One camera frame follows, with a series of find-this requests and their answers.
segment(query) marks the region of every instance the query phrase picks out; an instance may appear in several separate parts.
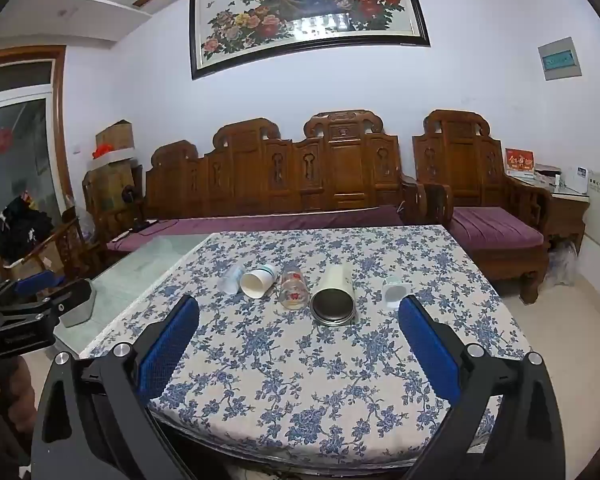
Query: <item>glass door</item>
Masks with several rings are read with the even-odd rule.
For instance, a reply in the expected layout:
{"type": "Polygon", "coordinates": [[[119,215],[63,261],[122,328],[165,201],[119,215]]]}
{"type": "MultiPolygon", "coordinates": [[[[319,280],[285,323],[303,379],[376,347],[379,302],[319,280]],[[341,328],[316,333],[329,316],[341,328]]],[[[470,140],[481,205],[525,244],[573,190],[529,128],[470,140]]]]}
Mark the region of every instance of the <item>glass door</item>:
{"type": "Polygon", "coordinates": [[[64,199],[51,117],[50,85],[0,92],[0,212],[28,192],[37,208],[57,226],[64,199]]]}

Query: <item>tile floor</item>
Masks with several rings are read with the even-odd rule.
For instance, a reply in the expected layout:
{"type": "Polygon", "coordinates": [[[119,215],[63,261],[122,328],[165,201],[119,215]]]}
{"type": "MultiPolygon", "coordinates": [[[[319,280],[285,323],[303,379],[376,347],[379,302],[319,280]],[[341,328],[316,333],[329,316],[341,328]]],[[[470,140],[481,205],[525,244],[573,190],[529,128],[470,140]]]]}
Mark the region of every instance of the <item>tile floor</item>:
{"type": "MultiPolygon", "coordinates": [[[[532,305],[524,305],[510,283],[497,289],[546,362],[562,419],[566,479],[572,480],[600,447],[600,295],[583,278],[575,286],[542,291],[532,305]]],[[[37,396],[50,366],[49,354],[25,356],[37,396]]]]}

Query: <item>blue floral tablecloth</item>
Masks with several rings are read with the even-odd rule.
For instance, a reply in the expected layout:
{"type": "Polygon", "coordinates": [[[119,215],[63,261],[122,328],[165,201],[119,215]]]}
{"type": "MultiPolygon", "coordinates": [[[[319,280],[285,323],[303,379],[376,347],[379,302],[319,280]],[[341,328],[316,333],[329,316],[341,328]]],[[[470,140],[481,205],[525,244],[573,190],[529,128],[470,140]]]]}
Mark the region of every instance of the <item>blue floral tablecloth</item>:
{"type": "MultiPolygon", "coordinates": [[[[431,316],[464,343],[521,358],[529,344],[497,293],[441,226],[211,235],[84,351],[133,342],[182,294],[200,326],[152,410],[193,440],[235,456],[306,470],[378,470],[412,462],[449,405],[435,396],[381,304],[382,279],[400,276],[431,316]],[[295,260],[311,287],[327,264],[350,262],[354,323],[318,326],[309,309],[285,310],[277,288],[260,300],[218,291],[234,262],[278,267],[295,260]]],[[[478,430],[493,427],[492,398],[478,430]]]]}

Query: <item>white wall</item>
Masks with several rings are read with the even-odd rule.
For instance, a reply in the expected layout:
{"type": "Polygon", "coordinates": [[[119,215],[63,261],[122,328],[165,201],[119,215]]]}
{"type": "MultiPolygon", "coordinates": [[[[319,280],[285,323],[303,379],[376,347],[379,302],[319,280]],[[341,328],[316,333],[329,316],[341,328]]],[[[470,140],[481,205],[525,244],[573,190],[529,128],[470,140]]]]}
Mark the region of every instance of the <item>white wall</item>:
{"type": "MultiPolygon", "coordinates": [[[[545,81],[533,52],[541,113],[542,161],[562,168],[585,166],[600,172],[600,18],[587,0],[520,0],[526,5],[531,47],[571,36],[582,76],[545,81]]],[[[580,270],[600,292],[600,247],[585,237],[580,270]]]]}
{"type": "Polygon", "coordinates": [[[400,136],[414,174],[411,136],[436,108],[478,110],[506,145],[539,133],[532,91],[537,69],[520,51],[515,0],[420,0],[432,47],[357,46],[278,56],[192,81],[189,0],[157,13],[112,49],[117,99],[132,121],[145,169],[156,148],[180,139],[200,154],[224,124],[265,117],[284,138],[328,110],[366,108],[400,136]]]}
{"type": "Polygon", "coordinates": [[[64,144],[74,198],[81,206],[82,180],[96,149],[95,136],[124,118],[112,78],[114,62],[106,48],[69,45],[66,49],[62,82],[64,144]]]}

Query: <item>paper box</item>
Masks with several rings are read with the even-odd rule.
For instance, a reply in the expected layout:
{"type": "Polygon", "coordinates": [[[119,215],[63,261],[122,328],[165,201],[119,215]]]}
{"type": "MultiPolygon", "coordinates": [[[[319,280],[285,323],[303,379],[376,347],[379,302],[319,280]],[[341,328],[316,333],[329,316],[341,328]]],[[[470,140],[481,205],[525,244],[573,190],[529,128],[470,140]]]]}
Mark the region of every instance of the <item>paper box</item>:
{"type": "Polygon", "coordinates": [[[96,147],[111,144],[114,150],[134,147],[134,133],[129,121],[118,121],[96,135],[96,147]]]}
{"type": "MultiPolygon", "coordinates": [[[[60,253],[58,252],[58,247],[55,243],[48,243],[40,251],[40,260],[46,270],[51,270],[56,274],[63,273],[64,265],[62,264],[62,258],[60,258],[60,253]]],[[[23,280],[24,278],[28,278],[29,276],[33,276],[44,270],[40,268],[40,264],[34,258],[30,258],[26,261],[24,261],[24,258],[21,258],[17,262],[6,267],[11,269],[11,275],[16,280],[23,280]]]]}
{"type": "Polygon", "coordinates": [[[134,185],[131,160],[112,162],[97,170],[88,171],[85,181],[88,200],[93,203],[97,212],[121,208],[125,205],[122,190],[134,185]]]}

